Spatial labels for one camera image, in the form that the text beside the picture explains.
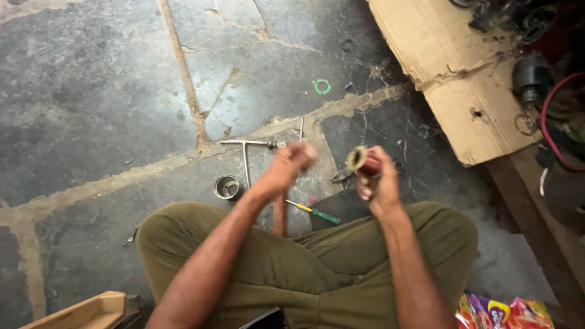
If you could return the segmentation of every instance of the hand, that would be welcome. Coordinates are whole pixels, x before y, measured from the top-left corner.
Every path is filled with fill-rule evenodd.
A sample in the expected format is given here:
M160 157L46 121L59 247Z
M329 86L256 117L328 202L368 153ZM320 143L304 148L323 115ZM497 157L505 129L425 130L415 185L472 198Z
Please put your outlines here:
M370 202L372 214L382 220L392 207L400 204L398 173L394 168L392 158L386 154L381 146L374 146L372 153L373 155L370 156L374 156L380 161L380 177L367 177L356 171L357 193L362 200Z
M317 151L309 143L288 143L279 149L272 164L251 189L259 191L269 201L287 191L300 170L308 169L317 158Z

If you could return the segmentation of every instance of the person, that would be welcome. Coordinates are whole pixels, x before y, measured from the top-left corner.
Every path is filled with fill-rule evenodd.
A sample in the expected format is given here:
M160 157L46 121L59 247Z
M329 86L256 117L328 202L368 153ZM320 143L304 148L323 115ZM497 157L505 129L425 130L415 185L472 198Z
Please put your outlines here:
M457 328L455 310L477 255L469 217L443 204L403 205L379 146L373 216L296 238L254 227L271 200L315 160L307 143L280 149L231 211L175 203L148 216L137 248L157 306L147 328L240 328L280 306L290 328Z

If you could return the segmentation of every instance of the green screwdriver handle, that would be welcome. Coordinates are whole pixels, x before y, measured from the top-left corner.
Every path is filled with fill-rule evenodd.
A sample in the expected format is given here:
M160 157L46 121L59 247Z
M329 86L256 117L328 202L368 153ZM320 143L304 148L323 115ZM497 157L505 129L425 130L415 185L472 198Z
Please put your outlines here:
M333 217L333 216L331 216L329 214L322 213L322 212L320 212L317 209L313 209L313 211L311 211L311 212L313 214L315 214L315 215L317 215L317 216L325 219L326 221L330 221L331 223L333 223L335 225L341 224L341 220L339 218L337 218L337 217Z

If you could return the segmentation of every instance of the t-handle wrench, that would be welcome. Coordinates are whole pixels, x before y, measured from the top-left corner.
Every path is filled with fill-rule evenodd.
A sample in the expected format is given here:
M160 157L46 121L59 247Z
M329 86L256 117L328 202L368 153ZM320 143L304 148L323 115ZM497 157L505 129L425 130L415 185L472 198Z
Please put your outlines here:
M250 173L248 173L248 156L246 151L246 145L248 144L266 145L271 150L277 147L277 143L275 141L256 142L254 140L222 140L221 144L242 144L242 149L244 151L244 170L246 171L246 183L248 184L248 189L250 189Z

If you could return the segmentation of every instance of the screwdriver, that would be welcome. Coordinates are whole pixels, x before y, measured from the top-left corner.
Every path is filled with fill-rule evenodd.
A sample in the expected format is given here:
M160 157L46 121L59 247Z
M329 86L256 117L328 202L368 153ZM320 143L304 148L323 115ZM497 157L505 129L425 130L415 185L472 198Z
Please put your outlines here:
M335 225L341 224L341 220L339 218L337 218L337 217L333 217L333 216L331 216L329 214L322 213L322 212L320 212L317 209L311 209L311 208L306 207L306 206L304 206L302 204L299 204L299 203L294 203L291 200L287 200L287 202L290 203L290 204L295 205L299 209L303 209L303 210L308 211L309 213L313 213L313 214L315 214L315 215L317 215L317 216L319 216L319 217L325 219L326 221L329 221L329 222L331 222L331 223L333 223Z

